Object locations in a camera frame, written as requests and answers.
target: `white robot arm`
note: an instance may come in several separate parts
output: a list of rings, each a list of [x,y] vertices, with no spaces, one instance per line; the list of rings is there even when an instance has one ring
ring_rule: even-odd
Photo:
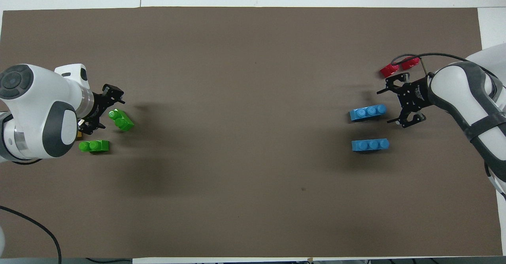
[[[107,107],[121,100],[123,91],[106,84],[93,93],[82,64],[50,71],[30,64],[11,66],[0,73],[0,100],[9,111],[0,113],[0,162],[56,158],[69,151],[77,131],[92,134]]]
[[[494,69],[506,74],[506,44],[496,59],[478,52],[469,57],[474,62],[464,60],[441,68],[436,73],[428,73],[424,78],[408,82],[409,73],[394,75],[385,79],[386,88],[378,91],[393,91],[401,103],[396,122],[409,127],[425,120],[420,110],[430,105],[447,111],[460,126],[470,143],[485,161],[487,175],[493,185],[504,195],[506,190],[506,88],[497,76],[486,69]],[[404,84],[397,86],[396,81]],[[412,120],[408,116],[414,113]]]

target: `black strap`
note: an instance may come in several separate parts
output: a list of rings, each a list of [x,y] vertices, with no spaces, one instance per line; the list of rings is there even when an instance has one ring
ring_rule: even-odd
[[[498,111],[494,114],[486,116],[485,118],[477,120],[466,130],[464,130],[464,134],[466,134],[468,140],[471,141],[473,138],[476,138],[480,134],[504,123],[506,123],[506,113],[503,111]]]

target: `green lego brick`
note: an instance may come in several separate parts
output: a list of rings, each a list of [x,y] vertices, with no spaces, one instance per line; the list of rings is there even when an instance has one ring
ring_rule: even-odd
[[[79,143],[82,152],[107,152],[109,151],[108,140],[82,141]]]
[[[125,114],[125,112],[119,109],[114,109],[113,111],[110,111],[109,118],[114,120],[114,124],[116,125],[116,127],[118,127],[122,131],[128,131],[134,126],[134,123]]]

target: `lego brick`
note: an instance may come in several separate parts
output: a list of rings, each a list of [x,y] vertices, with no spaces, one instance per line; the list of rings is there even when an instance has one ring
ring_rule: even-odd
[[[390,143],[386,138],[375,140],[352,140],[351,147],[354,152],[376,151],[379,149],[388,149]]]
[[[407,62],[402,63],[401,67],[403,70],[408,70],[408,69],[412,68],[413,66],[416,66],[419,63],[420,63],[420,58],[415,57],[413,59],[408,60]]]
[[[109,151],[108,140],[82,141],[79,143],[82,152],[107,152]]]
[[[134,126],[134,123],[125,114],[125,112],[119,109],[114,109],[113,111],[110,111],[109,118],[114,120],[114,125],[116,125],[116,127],[118,127],[122,131],[128,131]]]
[[[385,66],[384,68],[382,68],[380,70],[380,72],[381,72],[381,74],[383,74],[383,76],[385,78],[387,78],[390,75],[393,75],[398,70],[399,70],[399,66],[392,66],[391,64],[388,64],[387,66]]]
[[[369,107],[363,107],[353,109],[349,111],[349,116],[352,121],[362,121],[371,117],[381,116],[387,112],[387,107],[383,104],[373,105]]]

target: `black cable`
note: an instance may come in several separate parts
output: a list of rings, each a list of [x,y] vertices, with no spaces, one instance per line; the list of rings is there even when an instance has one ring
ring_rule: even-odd
[[[487,177],[492,177],[492,175],[490,174],[490,171],[488,169],[488,164],[486,162],[483,163],[485,165],[485,173],[487,174]]]
[[[95,263],[116,263],[116,262],[132,262],[130,259],[114,259],[114,260],[107,260],[107,261],[99,261],[91,258],[86,258],[86,260],[89,260],[91,262]]]
[[[13,161],[12,163],[16,163],[16,164],[19,164],[19,165],[31,165],[31,164],[37,163],[37,162],[39,162],[41,160],[42,160],[42,158],[36,159],[34,161],[30,161],[30,162]]]
[[[395,57],[394,59],[392,59],[392,61],[390,62],[390,64],[392,66],[398,66],[399,64],[403,64],[405,62],[408,62],[416,57],[420,58],[421,57],[428,57],[430,55],[438,55],[440,57],[451,57],[451,58],[454,58],[454,59],[458,59],[458,60],[461,60],[462,62],[469,62],[469,60],[463,58],[463,57],[457,57],[457,55],[450,55],[448,53],[442,53],[442,52],[427,52],[427,53],[422,53],[422,54],[419,54],[419,55],[412,55],[412,54],[403,54],[403,55],[398,55],[397,57]],[[408,58],[405,58],[403,60],[401,60],[400,62],[395,62],[396,59],[399,59],[400,57],[406,57],[406,56],[410,56]],[[490,70],[484,68],[483,66],[480,66],[479,64],[476,64],[477,66],[479,66],[481,69],[483,69],[484,72],[488,73],[489,75],[492,75],[493,77],[497,78],[497,76],[495,76],[495,74],[493,74]]]
[[[60,244],[58,243],[58,240],[56,239],[55,235],[50,230],[48,230],[45,226],[43,226],[40,222],[36,221],[35,219],[32,219],[31,217],[24,215],[18,211],[15,211],[13,209],[10,209],[10,208],[4,207],[4,206],[0,206],[0,210],[4,210],[4,211],[9,212],[11,214],[15,214],[18,217],[22,217],[23,219],[31,222],[32,224],[34,224],[34,225],[38,226],[39,228],[41,228],[42,230],[44,230],[45,233],[47,233],[49,235],[49,237],[51,237],[51,239],[53,239],[53,241],[55,243],[56,251],[58,252],[58,264],[62,263],[62,251],[60,249]]]

